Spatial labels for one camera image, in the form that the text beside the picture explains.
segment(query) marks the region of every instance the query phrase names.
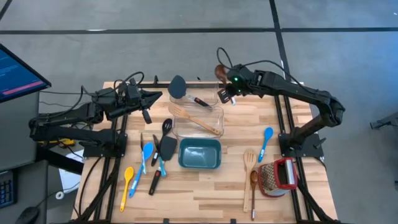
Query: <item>wooden slotted spatula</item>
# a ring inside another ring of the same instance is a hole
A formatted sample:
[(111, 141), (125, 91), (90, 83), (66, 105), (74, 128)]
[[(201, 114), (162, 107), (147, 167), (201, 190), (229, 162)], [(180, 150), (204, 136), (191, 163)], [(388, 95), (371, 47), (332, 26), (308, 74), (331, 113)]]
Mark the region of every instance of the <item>wooden slotted spatula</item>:
[(201, 120), (199, 120), (197, 118), (191, 117), (187, 113), (187, 111), (185, 111), (183, 108), (181, 108), (181, 107), (179, 107), (179, 106), (177, 106), (175, 104), (171, 104), (169, 106), (169, 111), (170, 111), (170, 113), (172, 115), (174, 115), (176, 117), (179, 117), (179, 118), (189, 119), (190, 121), (192, 121), (192, 122), (194, 122), (196, 124), (199, 124), (200, 126), (202, 126), (202, 127), (206, 128), (207, 130), (211, 131), (212, 133), (215, 133), (217, 135), (221, 134), (220, 130), (217, 130), (217, 129), (211, 127), (210, 125), (206, 124), (205, 122), (203, 122), (203, 121), (201, 121)]
[(247, 149), (243, 154), (244, 165), (246, 166), (246, 183), (244, 187), (243, 212), (248, 212), (249, 192), (250, 192), (250, 173), (257, 161), (256, 153), (252, 149)]

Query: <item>monitor screen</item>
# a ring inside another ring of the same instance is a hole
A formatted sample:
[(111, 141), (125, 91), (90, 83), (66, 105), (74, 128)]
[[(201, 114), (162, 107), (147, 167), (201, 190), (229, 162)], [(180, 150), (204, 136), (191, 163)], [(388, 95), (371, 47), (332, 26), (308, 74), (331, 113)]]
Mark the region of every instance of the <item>monitor screen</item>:
[(0, 44), (0, 103), (50, 86), (49, 81)]

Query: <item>wooden table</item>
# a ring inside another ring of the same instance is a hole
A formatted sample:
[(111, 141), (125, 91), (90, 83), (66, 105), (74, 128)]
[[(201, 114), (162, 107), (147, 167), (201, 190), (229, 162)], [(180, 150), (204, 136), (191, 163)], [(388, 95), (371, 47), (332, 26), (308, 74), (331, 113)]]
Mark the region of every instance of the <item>wooden table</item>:
[[(113, 86), (113, 82), (106, 82), (104, 88)], [(236, 97), (237, 105), (227, 103), (218, 106), (224, 109), (224, 135), (221, 137), (222, 163), (217, 170), (184, 169), (178, 164), (178, 149), (171, 161), (166, 163), (167, 177), (161, 178), (154, 196), (148, 194), (150, 183), (157, 168), (147, 162), (147, 174), (141, 176), (137, 192), (133, 198), (127, 198), (124, 212), (120, 212), (120, 202), (124, 190), (124, 171), (132, 166), (135, 174), (141, 163), (141, 149), (139, 146), (140, 133), (145, 142), (153, 141), (152, 135), (161, 137), (161, 126), (166, 118), (172, 118), (168, 111), (169, 93), (167, 89), (148, 88), (149, 91), (163, 91), (149, 113), (152, 124), (146, 124), (141, 112), (134, 112), (127, 122), (128, 146), (126, 155), (121, 160), (118, 177), (118, 188), (114, 199), (112, 223), (161, 223), (169, 218), (171, 223), (229, 223), (236, 218), (238, 223), (250, 223), (250, 212), (243, 212), (243, 191), (245, 171), (243, 153), (246, 149), (260, 151), (264, 140), (264, 130), (274, 129), (274, 135), (268, 142), (266, 155), (261, 164), (280, 159), (280, 149), (277, 140), (279, 124), (275, 108), (274, 97), (258, 96)], [(282, 112), (285, 124), (288, 124), (284, 101), (281, 97)], [(297, 126), (311, 120), (312, 115), (308, 103), (290, 99), (294, 122)], [(95, 129), (110, 128), (111, 122), (104, 121), (97, 124)], [(81, 180), (86, 179), (87, 173), (96, 158), (85, 161)], [(83, 196), (82, 210), (86, 208), (98, 192), (103, 161), (100, 160), (91, 174)], [(328, 184), (325, 168), (313, 158), (303, 158), (308, 189), (327, 215), (337, 218), (333, 199)], [(75, 205), (78, 205), (81, 186), (78, 190)], [(297, 190), (303, 219), (306, 219), (302, 195)], [(263, 196), (257, 186), (256, 189), (256, 219), (253, 223), (295, 223), (295, 216), (291, 194), (281, 198), (267, 198)], [(104, 197), (101, 218), (105, 217), (108, 206), (108, 193)]]

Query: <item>concrete floor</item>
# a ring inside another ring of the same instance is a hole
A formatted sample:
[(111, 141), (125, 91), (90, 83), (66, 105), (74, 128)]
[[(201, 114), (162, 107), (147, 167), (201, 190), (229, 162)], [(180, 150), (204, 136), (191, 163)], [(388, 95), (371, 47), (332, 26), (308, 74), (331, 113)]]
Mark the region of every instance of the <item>concrete floor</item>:
[[(282, 28), (398, 26), (393, 0), (276, 0), (276, 5)], [(273, 27), (273, 21), (269, 2), (261, 0), (13, 0), (0, 21), (0, 30), (179, 27)], [(320, 131), (327, 137), (323, 148), (339, 219), (395, 223), (396, 132), (371, 130), (369, 122), (398, 111), (398, 33), (283, 33), (283, 38), (291, 73), (307, 86), (328, 90), (346, 107), (341, 126)], [(214, 80), (217, 47), (233, 63), (280, 61), (271, 32), (0, 35), (0, 42), (48, 78), (53, 91), (79, 91), (82, 84), (94, 91), (139, 70), (147, 81), (176, 74)], [(266, 64), (254, 68), (279, 72)], [(40, 94), (40, 100), (72, 105), (76, 96)], [(64, 108), (40, 106), (41, 112), (57, 110)], [(49, 172), (53, 192), (60, 181), (57, 170)], [(50, 200), (47, 222), (67, 221), (74, 197)]]

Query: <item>teal bowl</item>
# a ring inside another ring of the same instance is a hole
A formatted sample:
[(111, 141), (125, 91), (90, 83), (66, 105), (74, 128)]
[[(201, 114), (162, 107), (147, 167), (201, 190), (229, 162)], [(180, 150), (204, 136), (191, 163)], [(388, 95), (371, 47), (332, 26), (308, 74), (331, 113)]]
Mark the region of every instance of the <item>teal bowl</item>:
[(215, 139), (185, 138), (180, 142), (178, 163), (185, 168), (216, 169), (221, 164), (221, 143)]

